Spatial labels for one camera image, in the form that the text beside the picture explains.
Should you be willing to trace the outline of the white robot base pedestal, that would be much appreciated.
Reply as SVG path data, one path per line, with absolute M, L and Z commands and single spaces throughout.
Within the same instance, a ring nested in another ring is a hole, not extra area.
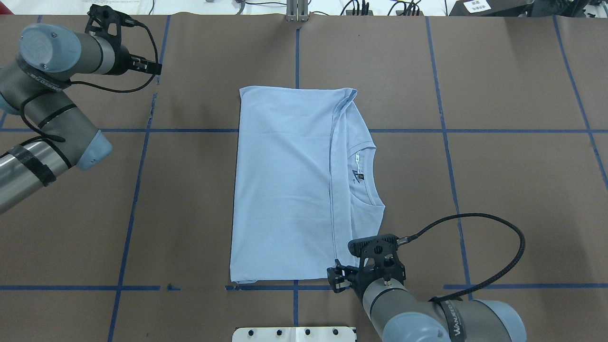
M 232 335 L 233 342 L 357 342 L 356 328 L 348 326 L 317 327 L 241 327 Z

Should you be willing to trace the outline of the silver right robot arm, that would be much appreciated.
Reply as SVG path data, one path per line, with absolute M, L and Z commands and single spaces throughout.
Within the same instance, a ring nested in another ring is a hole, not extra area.
M 383 342 L 525 342 L 523 320 L 494 300 L 417 300 L 404 287 L 405 268 L 386 258 L 363 267 L 339 261 L 326 271 L 335 293 L 354 290 Z

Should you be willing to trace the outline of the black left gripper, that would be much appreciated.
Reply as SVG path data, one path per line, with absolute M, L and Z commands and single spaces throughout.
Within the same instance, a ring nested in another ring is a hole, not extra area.
M 145 74 L 160 76 L 162 73 L 162 65 L 159 61 L 151 61 L 144 57 L 134 56 L 131 54 L 125 45 L 112 44 L 114 52 L 114 64 L 112 67 L 112 75 L 123 75 L 127 71 L 143 72 Z

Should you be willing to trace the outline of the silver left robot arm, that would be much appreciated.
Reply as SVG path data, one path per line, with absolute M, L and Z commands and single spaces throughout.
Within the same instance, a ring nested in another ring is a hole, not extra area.
M 72 76 L 119 76 L 127 71 L 159 75 L 159 56 L 131 54 L 120 33 L 91 20 L 83 33 L 50 24 L 26 26 L 15 60 L 1 69 L 1 110 L 18 116 L 35 136 L 1 156 L 1 212 L 77 167 L 86 171 L 113 146 L 65 90 Z

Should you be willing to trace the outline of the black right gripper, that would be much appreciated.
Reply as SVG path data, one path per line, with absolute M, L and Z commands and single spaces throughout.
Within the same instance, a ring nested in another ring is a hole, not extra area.
M 372 304 L 376 297 L 389 291 L 405 290 L 403 273 L 399 271 L 365 269 L 350 281 L 353 272 L 352 266 L 344 266 L 335 258 L 334 265 L 326 269 L 326 279 L 332 292 L 340 294 L 352 287 L 362 304 Z

